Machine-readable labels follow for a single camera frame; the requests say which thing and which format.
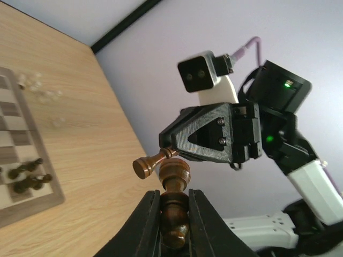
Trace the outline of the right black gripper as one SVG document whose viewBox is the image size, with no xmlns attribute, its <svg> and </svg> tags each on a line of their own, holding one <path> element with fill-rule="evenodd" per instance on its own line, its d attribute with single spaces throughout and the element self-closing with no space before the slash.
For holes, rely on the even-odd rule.
<svg viewBox="0 0 343 257">
<path fill-rule="evenodd" d="M 160 132 L 159 146 L 189 161 L 241 164 L 257 159 L 263 152 L 259 106 L 234 104 L 233 112 L 226 102 L 184 108 Z"/>
</svg>

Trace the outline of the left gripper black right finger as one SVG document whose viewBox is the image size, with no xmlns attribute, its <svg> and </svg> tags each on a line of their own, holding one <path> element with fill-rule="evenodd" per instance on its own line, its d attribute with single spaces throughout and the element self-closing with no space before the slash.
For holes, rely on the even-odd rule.
<svg viewBox="0 0 343 257">
<path fill-rule="evenodd" d="M 190 256 L 257 256 L 226 225 L 201 190 L 189 190 L 189 219 Z"/>
</svg>

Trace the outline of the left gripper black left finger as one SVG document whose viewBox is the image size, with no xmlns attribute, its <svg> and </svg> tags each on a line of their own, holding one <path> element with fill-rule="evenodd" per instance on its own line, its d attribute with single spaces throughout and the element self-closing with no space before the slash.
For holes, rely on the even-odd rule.
<svg viewBox="0 0 343 257">
<path fill-rule="evenodd" d="M 95 256 L 159 257 L 160 191 L 148 191 L 119 232 Z"/>
</svg>

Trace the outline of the dark chess piece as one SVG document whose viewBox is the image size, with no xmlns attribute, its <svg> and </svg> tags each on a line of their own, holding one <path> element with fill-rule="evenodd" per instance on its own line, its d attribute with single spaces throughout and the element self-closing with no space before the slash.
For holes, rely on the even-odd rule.
<svg viewBox="0 0 343 257">
<path fill-rule="evenodd" d="M 29 188 L 40 190 L 44 184 L 51 182 L 52 179 L 51 174 L 46 174 L 41 177 L 29 175 L 25 179 L 14 183 L 13 190 L 18 194 L 26 192 Z"/>
<path fill-rule="evenodd" d="M 178 151 L 171 148 L 160 148 L 159 152 L 154 156 L 140 157 L 134 160 L 132 167 L 140 179 L 146 179 L 163 160 L 170 159 L 178 154 Z"/>
<path fill-rule="evenodd" d="M 190 167 L 182 159 L 162 161 L 159 179 L 165 189 L 161 194 L 160 232 L 163 243 L 172 249 L 185 245 L 189 231 L 189 198 L 184 193 L 190 182 Z"/>
<path fill-rule="evenodd" d="M 34 161 L 24 163 L 18 166 L 15 169 L 12 169 L 8 172 L 9 179 L 16 179 L 21 173 L 25 171 L 33 172 L 36 168 L 43 163 L 42 158 L 37 158 Z"/>
</svg>

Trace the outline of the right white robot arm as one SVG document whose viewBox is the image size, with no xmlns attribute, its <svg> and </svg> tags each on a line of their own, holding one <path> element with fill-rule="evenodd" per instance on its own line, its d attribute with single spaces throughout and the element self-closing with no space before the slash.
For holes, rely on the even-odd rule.
<svg viewBox="0 0 343 257">
<path fill-rule="evenodd" d="M 342 256 L 342 196 L 307 139 L 296 111 L 311 83 L 266 61 L 252 71 L 232 103 L 181 110 L 159 145 L 192 161 L 242 163 L 266 154 L 301 196 L 275 215 L 226 220 L 261 256 Z"/>
</svg>

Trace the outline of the wooden chessboard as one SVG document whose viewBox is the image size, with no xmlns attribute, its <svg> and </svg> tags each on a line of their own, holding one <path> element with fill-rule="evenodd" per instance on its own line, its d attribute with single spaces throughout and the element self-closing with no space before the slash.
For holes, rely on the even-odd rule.
<svg viewBox="0 0 343 257">
<path fill-rule="evenodd" d="M 16 179 L 8 172 L 18 166 L 42 158 L 33 172 L 25 171 Z M 29 175 L 51 174 L 51 182 L 40 190 L 29 188 L 18 194 L 14 183 Z M 14 73 L 1 68 L 1 227 L 60 205 L 65 201 L 62 188 L 50 161 L 25 97 L 17 85 Z"/>
</svg>

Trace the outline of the black aluminium frame rail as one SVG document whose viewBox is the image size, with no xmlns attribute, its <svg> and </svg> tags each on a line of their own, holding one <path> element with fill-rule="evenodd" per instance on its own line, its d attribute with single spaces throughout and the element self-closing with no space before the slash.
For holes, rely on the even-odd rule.
<svg viewBox="0 0 343 257">
<path fill-rule="evenodd" d="M 156 7 L 162 0 L 147 0 L 135 8 L 131 13 L 124 17 L 117 25 L 111 28 L 101 38 L 91 45 L 93 53 L 96 55 L 110 42 L 119 37 L 124 31 L 132 26 L 136 21 L 142 18 L 150 10 Z"/>
</svg>

